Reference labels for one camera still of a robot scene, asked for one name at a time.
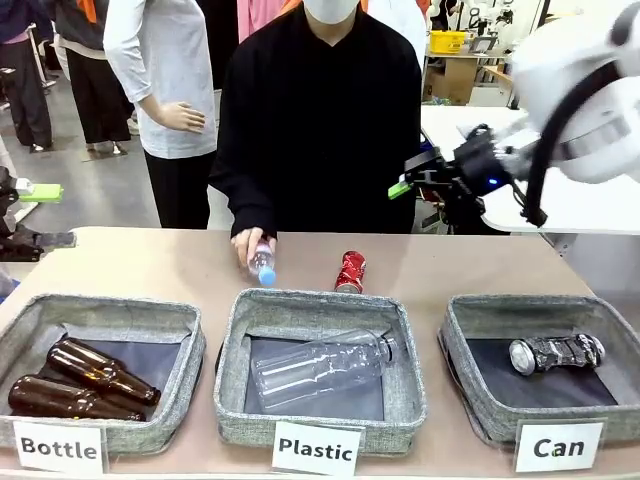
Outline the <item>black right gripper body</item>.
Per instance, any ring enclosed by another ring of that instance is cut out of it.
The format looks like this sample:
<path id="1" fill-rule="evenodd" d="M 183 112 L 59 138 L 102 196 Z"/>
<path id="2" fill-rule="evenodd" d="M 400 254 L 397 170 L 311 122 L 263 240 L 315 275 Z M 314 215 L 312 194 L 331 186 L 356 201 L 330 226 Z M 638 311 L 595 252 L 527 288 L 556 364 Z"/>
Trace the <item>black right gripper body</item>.
<path id="1" fill-rule="evenodd" d="M 512 176 L 497 158 L 493 131 L 487 124 L 475 126 L 454 150 L 454 163 L 475 196 L 485 196 L 512 182 Z"/>

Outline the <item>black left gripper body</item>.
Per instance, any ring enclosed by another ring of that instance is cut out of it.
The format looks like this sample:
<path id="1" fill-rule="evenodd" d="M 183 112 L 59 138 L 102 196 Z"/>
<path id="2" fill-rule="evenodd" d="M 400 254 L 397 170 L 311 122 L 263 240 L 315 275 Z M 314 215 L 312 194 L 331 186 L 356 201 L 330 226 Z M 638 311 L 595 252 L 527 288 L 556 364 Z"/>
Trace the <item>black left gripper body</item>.
<path id="1" fill-rule="evenodd" d="M 9 213 L 11 205 L 19 200 L 15 188 L 16 179 L 11 176 L 7 167 L 1 167 L 1 235 L 12 236 L 15 232 L 15 218 Z"/>

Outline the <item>bystander bare hand on hip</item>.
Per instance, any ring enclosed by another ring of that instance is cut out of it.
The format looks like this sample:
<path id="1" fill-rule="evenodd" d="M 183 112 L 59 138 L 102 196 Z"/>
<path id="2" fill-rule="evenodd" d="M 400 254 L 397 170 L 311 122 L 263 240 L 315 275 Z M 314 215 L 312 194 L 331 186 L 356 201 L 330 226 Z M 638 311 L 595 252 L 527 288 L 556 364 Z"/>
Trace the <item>bystander bare hand on hip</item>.
<path id="1" fill-rule="evenodd" d="M 201 134 L 206 124 L 205 115 L 185 102 L 162 105 L 160 119 L 161 124 L 166 128 L 196 134 Z"/>

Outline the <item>person's bare right hand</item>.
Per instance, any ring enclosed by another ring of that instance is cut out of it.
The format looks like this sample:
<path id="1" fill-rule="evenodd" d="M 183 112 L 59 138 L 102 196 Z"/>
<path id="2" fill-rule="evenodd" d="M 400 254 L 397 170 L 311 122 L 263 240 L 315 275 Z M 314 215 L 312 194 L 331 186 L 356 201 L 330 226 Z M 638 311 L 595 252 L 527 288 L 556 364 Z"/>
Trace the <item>person's bare right hand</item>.
<path id="1" fill-rule="evenodd" d="M 245 229 L 231 238 L 231 245 L 236 252 L 239 264 L 243 268 L 249 267 L 249 262 L 255 256 L 260 242 L 266 242 L 271 251 L 275 252 L 277 239 L 267 235 L 259 227 Z"/>

